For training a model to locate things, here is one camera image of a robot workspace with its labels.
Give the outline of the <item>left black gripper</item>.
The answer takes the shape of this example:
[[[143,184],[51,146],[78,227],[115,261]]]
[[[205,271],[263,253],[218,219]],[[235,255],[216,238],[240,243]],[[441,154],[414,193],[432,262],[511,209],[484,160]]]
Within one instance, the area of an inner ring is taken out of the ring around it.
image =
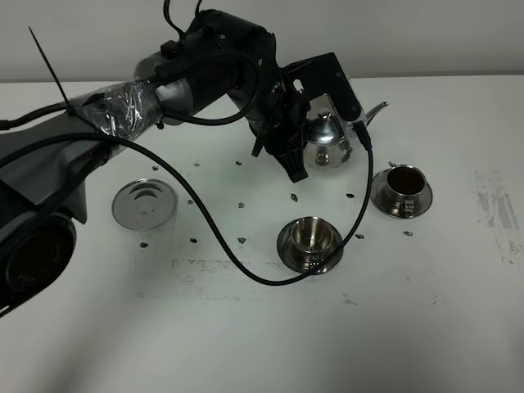
[[[253,156],[267,151],[293,183],[306,179],[309,107],[299,102],[288,72],[276,61],[274,34],[226,12],[197,8],[180,38],[188,89],[180,119],[219,126],[244,118],[255,135]]]

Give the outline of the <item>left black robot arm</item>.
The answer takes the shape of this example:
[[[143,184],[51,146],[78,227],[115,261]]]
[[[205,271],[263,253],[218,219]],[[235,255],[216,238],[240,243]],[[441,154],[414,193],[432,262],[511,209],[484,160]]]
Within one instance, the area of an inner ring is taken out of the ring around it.
[[[130,82],[64,99],[1,123],[1,311],[49,287],[87,219],[85,179],[165,124],[222,126],[246,119],[254,153],[293,182],[307,177],[305,121],[290,69],[267,29],[218,10],[196,11],[177,40],[141,60]]]

